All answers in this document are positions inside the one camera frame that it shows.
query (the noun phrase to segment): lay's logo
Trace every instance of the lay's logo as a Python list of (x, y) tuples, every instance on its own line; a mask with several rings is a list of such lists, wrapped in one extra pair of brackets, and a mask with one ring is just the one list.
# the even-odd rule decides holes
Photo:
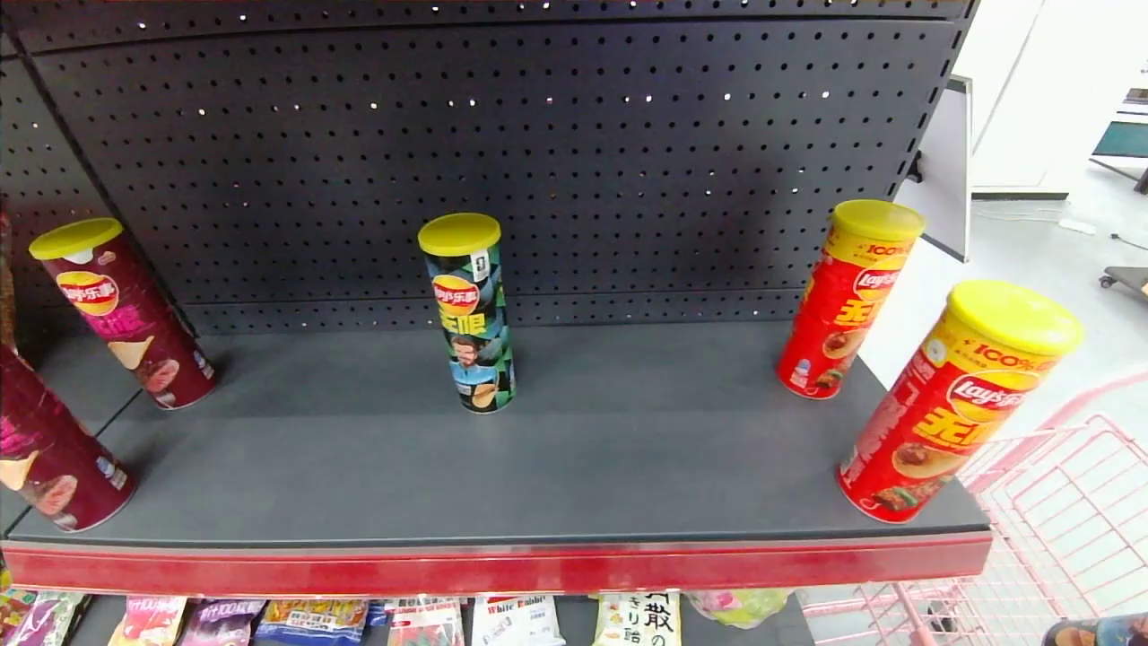
[(465, 278), (441, 273), (430, 280), (439, 309), (449, 316), (466, 316), (479, 305), (479, 287)]
[(62, 271), (56, 285), (76, 309), (90, 316), (107, 316), (119, 304), (119, 287), (110, 275), (91, 271)]
[(854, 290), (856, 289), (887, 289), (893, 286), (897, 281), (897, 277), (901, 274), (901, 270), (882, 270), (882, 268), (866, 268), (861, 273), (858, 273), (856, 282), (854, 283)]
[[(1023, 374), (1000, 373), (1000, 375), (1021, 376)], [(1029, 390), (1010, 389), (977, 375), (964, 375), (953, 382), (948, 390), (948, 402), (953, 406), (953, 411), (970, 422), (993, 422), (1003, 419), (1014, 408), (1021, 406), (1029, 392)]]

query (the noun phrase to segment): yellow plastic cap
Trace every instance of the yellow plastic cap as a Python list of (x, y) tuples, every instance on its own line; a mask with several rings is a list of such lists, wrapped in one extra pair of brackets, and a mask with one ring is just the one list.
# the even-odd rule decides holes
[(948, 294), (948, 309), (990, 340), (1031, 355), (1062, 357), (1084, 340), (1084, 328), (1071, 311), (1002, 280), (957, 282)]
[(124, 225), (114, 217), (80, 219), (53, 228), (28, 246), (36, 259), (55, 259), (98, 247), (124, 232)]
[(494, 246), (502, 236), (498, 220), (481, 212), (451, 212), (419, 228), (419, 246), (430, 255), (470, 255)]
[(833, 207), (833, 226), (875, 240), (902, 241), (921, 235), (925, 218), (883, 200), (850, 200)]

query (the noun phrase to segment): pink wire basket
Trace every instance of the pink wire basket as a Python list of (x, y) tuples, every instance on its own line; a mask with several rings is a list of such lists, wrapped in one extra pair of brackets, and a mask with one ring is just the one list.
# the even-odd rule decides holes
[[(1040, 644), (1063, 618), (1148, 609), (1148, 452), (1099, 397), (1148, 383), (1148, 369), (1088, 390), (1039, 431), (986, 445), (959, 474), (988, 515), (993, 546), (976, 577), (867, 583), (804, 610), (817, 644)], [(830, 636), (824, 628), (832, 625)]]

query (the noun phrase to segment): potato chip can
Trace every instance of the potato chip can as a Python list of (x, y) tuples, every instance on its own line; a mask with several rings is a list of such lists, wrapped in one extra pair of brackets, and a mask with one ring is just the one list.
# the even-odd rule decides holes
[(114, 218), (84, 219), (28, 248), (160, 408), (191, 406), (215, 389), (215, 369), (123, 233)]
[(93, 528), (135, 481), (16, 355), (0, 345), (0, 480), (67, 532)]
[(498, 220), (479, 212), (444, 215), (419, 229), (455, 388), (473, 413), (502, 411), (514, 398), (501, 236)]
[(1069, 310), (1033, 290), (959, 282), (840, 465), (841, 491), (878, 521), (913, 520), (1081, 337)]
[(777, 363), (785, 388), (809, 399), (829, 399), (840, 391), (924, 228), (915, 210), (892, 202), (851, 200), (833, 208), (821, 258)]

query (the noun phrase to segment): black pegboard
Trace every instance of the black pegboard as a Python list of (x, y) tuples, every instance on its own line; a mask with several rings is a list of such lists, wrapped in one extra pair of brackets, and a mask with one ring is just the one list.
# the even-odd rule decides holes
[[(507, 297), (512, 326), (612, 325), (770, 320), (793, 316), (801, 291), (704, 290), (548, 294)], [(427, 328), (440, 321), (430, 298), (193, 304), (185, 308), (203, 334), (367, 332)]]
[(481, 23), (698, 18), (962, 20), (970, 0), (611, 0), (569, 2), (59, 2), (9, 0), (5, 11), (31, 52), (258, 31), (434, 28)]
[(311, 31), (36, 63), (187, 305), (424, 298), (418, 226), (470, 209), (503, 221), (512, 294), (794, 290), (833, 203), (892, 194), (957, 31)]
[(11, 219), (22, 333), (72, 328), (79, 317), (28, 244), (49, 228), (109, 211), (20, 59), (0, 62), (0, 200)]

